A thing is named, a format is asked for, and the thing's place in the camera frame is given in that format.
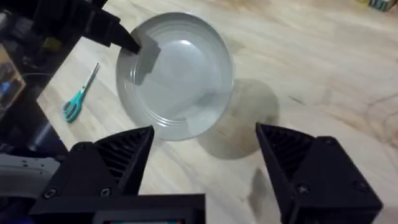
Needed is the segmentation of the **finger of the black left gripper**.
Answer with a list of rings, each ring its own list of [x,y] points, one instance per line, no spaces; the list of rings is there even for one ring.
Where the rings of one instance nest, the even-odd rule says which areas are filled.
[[[140,44],[120,24],[120,18],[93,5],[81,5],[79,18],[83,37],[107,47],[114,44],[133,54],[139,53]]]

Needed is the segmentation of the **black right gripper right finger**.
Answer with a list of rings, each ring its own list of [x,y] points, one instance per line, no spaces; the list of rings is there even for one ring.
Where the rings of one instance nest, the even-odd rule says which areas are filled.
[[[256,123],[282,223],[372,223],[381,199],[331,136]]]

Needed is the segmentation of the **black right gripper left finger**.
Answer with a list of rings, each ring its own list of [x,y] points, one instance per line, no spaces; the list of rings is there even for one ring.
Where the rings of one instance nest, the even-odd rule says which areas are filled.
[[[95,142],[78,142],[50,179],[43,198],[137,195],[154,128],[130,129]]]

